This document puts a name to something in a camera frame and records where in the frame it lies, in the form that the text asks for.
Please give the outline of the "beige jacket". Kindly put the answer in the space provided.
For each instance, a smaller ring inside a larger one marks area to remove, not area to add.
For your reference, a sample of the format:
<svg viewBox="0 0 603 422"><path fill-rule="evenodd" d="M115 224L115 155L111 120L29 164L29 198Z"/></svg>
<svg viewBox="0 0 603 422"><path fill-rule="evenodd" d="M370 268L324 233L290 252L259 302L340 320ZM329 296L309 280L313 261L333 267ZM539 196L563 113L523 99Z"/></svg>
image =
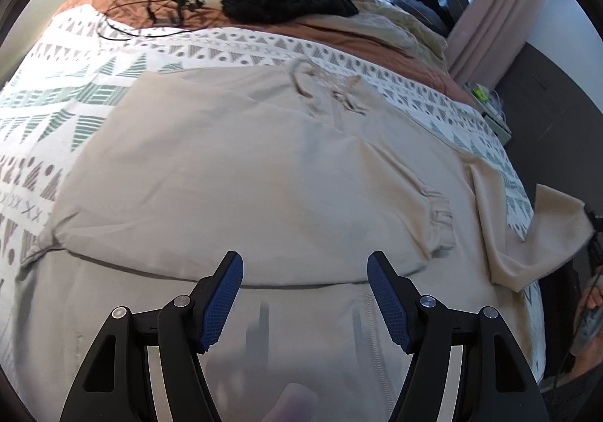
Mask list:
<svg viewBox="0 0 603 422"><path fill-rule="evenodd" d="M243 281L202 360L226 421L257 421L289 384L318 421L384 421L410 361L367 282L384 252L445 305L499 308L589 239L580 200L547 186L524 236L501 174L358 76L305 61L145 73L85 145L23 264L16 376L59 418L109 312L165 305L239 252Z"/></svg>

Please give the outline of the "white bedside drawer cabinet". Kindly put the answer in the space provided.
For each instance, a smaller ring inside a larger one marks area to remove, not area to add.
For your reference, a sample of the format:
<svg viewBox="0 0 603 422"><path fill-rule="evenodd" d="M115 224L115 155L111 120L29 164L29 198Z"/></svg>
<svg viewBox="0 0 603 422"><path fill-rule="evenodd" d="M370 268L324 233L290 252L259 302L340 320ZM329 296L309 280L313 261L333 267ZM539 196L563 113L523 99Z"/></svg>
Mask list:
<svg viewBox="0 0 603 422"><path fill-rule="evenodd" d="M490 90L490 99L487 102L481 102L471 92L474 85L465 84L464 88L475 99L475 102L478 105L478 111L481 113L482 118L488 123L491 131L497 135L502 146L505 147L512 139L512 131L506 122L502 98L499 97L497 91Z"/></svg>

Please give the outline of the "yellow green item on cabinet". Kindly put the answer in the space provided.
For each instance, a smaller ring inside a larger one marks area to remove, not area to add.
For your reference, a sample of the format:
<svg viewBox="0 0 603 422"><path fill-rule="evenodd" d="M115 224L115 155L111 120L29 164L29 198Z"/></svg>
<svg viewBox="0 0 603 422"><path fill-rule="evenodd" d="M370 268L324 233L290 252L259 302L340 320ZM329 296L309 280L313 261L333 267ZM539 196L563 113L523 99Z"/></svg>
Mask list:
<svg viewBox="0 0 603 422"><path fill-rule="evenodd" d="M482 85L474 85L471 92L481 102L487 102L490 99L490 91Z"/></svg>

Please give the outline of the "white patterned geometric blanket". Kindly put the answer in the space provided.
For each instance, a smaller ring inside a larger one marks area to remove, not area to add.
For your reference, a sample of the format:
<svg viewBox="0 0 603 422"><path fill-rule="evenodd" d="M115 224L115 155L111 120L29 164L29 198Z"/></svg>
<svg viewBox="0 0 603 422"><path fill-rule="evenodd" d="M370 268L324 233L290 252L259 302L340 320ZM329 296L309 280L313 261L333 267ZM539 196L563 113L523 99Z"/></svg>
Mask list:
<svg viewBox="0 0 603 422"><path fill-rule="evenodd" d="M525 235L533 208L495 133L474 109L367 55L355 56L347 33L320 40L243 28L192 33L154 29L126 38L88 5L55 16L1 89L1 365L29 408L54 421L66 395L27 387L16 356L15 278L36 249L67 172L109 112L144 72L199 67L273 66L307 57L342 74L360 74L395 107L480 156L504 180L507 222Z"/></svg>

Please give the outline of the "cream crumpled bedding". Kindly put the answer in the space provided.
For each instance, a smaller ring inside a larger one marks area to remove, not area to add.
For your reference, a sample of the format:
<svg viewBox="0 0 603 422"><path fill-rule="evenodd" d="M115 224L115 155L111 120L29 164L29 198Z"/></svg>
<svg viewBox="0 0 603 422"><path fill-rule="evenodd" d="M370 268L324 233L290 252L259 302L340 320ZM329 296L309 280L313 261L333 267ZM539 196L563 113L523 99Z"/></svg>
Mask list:
<svg viewBox="0 0 603 422"><path fill-rule="evenodd" d="M404 55L433 69L448 72L447 42L417 18L385 0L351 0L359 13L352 17L312 15L298 19L301 24L356 34L381 41Z"/></svg>

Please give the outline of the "pink curtain right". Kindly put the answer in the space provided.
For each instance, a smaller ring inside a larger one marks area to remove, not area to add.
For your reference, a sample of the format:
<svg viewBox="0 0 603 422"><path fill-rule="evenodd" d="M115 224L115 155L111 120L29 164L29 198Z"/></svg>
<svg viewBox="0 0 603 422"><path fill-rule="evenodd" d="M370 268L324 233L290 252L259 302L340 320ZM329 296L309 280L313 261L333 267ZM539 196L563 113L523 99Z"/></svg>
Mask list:
<svg viewBox="0 0 603 422"><path fill-rule="evenodd" d="M494 88L530 37L548 0L471 0L448 37L448 72Z"/></svg>

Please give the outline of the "rust orange blanket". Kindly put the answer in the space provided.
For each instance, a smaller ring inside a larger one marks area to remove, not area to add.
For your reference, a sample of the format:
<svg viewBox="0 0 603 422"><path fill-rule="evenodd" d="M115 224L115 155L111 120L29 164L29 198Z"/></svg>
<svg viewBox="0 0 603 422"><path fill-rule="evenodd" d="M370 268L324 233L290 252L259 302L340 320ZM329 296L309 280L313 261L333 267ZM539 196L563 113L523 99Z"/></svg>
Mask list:
<svg viewBox="0 0 603 422"><path fill-rule="evenodd" d="M177 4L173 0L67 0L60 6L60 13L76 7L89 5L99 13L107 13L108 18L131 28L149 28L151 20L143 5L151 2L151 12L159 21L170 22L177 19ZM250 30L306 39L335 47L345 53L389 69L399 75L420 82L474 108L473 97L458 85L449 73L433 69L420 60L404 55L400 50L386 46L381 41L350 34L312 27L298 19L282 23L248 26Z"/></svg>

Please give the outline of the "padded cream headboard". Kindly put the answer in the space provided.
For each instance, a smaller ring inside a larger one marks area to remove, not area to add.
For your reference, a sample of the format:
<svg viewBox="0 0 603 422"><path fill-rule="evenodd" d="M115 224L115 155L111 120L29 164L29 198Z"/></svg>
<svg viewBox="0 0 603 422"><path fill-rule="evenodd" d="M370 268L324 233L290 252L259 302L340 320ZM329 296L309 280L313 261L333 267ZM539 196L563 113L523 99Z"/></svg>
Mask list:
<svg viewBox="0 0 603 422"><path fill-rule="evenodd" d="M27 3L1 44L1 84L13 75L50 19L66 1L30 0Z"/></svg>

